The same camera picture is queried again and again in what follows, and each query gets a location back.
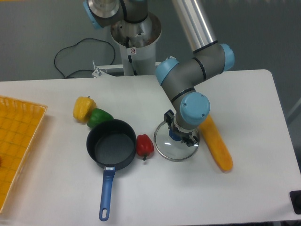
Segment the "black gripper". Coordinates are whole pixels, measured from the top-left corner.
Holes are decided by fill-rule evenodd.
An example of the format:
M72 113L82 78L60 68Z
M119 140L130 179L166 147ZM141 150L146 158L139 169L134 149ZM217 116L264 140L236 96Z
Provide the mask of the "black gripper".
M197 131L195 129L187 130L180 127L176 120L176 115L171 109L164 113L164 122L167 123L171 139L182 139L181 143L185 143L186 146L194 146L198 143Z

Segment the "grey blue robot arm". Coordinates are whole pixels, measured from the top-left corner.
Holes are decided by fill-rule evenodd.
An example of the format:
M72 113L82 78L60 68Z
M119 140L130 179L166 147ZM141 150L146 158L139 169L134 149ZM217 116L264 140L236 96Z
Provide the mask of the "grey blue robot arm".
M119 45L126 76L154 74L175 109L165 122L173 140L193 146L196 127L209 114L209 102L195 86L229 70L234 53L216 39L199 0L175 0L173 6L190 44L193 58L180 63L169 57L156 64L156 42L161 35L159 19L148 11L145 0L86 0L84 9L94 28L111 28Z

